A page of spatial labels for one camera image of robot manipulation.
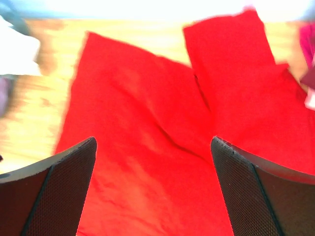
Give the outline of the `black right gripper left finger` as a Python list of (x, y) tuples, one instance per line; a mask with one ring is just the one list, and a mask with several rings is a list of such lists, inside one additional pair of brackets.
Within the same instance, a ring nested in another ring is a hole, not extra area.
[(52, 162), (21, 234), (74, 236), (95, 165), (94, 137), (49, 157)]

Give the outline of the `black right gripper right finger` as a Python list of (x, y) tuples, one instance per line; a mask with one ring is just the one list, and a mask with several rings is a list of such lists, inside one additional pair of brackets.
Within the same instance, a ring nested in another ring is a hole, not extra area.
[(254, 165), (218, 137), (211, 154), (234, 235), (283, 235)]

